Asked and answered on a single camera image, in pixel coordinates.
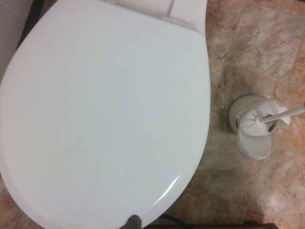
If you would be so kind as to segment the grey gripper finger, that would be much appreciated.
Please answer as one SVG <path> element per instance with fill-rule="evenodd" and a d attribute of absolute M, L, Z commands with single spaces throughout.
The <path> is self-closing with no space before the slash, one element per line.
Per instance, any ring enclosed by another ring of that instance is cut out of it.
<path fill-rule="evenodd" d="M 141 218 L 138 215 L 131 215 L 122 229 L 141 229 Z"/>

